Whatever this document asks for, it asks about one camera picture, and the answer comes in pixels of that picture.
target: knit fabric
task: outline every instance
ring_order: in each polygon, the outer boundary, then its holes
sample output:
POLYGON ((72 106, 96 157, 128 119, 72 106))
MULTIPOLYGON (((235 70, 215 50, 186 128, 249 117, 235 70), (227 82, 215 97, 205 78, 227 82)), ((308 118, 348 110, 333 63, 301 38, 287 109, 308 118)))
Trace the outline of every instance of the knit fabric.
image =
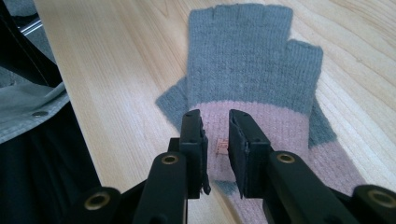
POLYGON ((228 156, 216 151, 218 140, 228 138, 230 109, 249 113, 275 150, 298 154, 325 184, 350 193, 362 183, 314 100, 322 51, 288 41, 291 14, 256 4, 192 11, 188 74, 156 102, 178 128, 183 113, 201 110, 209 177, 244 223, 263 223, 264 215, 262 200, 240 200, 228 156))

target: light wood surface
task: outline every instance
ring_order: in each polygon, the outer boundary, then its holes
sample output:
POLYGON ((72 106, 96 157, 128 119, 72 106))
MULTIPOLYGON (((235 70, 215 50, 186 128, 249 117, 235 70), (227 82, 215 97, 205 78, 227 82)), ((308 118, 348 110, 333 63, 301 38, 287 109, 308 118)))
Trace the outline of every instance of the light wood surface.
MULTIPOLYGON (((177 131, 154 104, 186 72, 192 9, 244 1, 35 0, 102 184, 147 178, 177 131)), ((317 97, 367 182, 396 191, 396 4, 258 1, 294 11, 291 37, 324 50, 317 97)), ((238 222, 218 192, 190 223, 238 222)))

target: small label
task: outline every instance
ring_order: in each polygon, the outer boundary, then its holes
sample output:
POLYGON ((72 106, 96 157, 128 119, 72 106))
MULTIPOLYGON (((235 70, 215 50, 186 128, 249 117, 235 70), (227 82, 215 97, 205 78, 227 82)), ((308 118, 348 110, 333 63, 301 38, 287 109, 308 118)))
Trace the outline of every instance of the small label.
POLYGON ((228 139, 219 138, 216 145, 216 154, 228 155, 228 139))

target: wood grain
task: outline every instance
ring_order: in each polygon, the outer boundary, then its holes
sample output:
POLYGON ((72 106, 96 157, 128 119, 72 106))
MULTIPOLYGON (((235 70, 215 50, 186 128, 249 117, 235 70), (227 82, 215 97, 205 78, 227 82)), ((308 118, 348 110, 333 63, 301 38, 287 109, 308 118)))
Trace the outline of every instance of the wood grain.
MULTIPOLYGON (((363 177, 396 190, 396 4, 256 2, 291 7, 291 37, 323 48, 325 115, 363 177)), ((127 190, 177 136, 154 101, 186 72, 190 11, 244 1, 35 3, 100 179, 127 190)), ((190 209, 191 223, 238 222, 217 192, 190 209)))

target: gray cloth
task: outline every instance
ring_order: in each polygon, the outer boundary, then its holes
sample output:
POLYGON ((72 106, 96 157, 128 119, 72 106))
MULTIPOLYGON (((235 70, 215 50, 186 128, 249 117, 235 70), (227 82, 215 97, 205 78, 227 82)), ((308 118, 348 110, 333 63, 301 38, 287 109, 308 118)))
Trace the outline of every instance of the gray cloth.
POLYGON ((0 144, 53 117, 69 97, 61 83, 56 88, 26 83, 0 89, 0 144))
POLYGON ((36 13, 33 0, 3 0, 12 16, 30 16, 36 13))

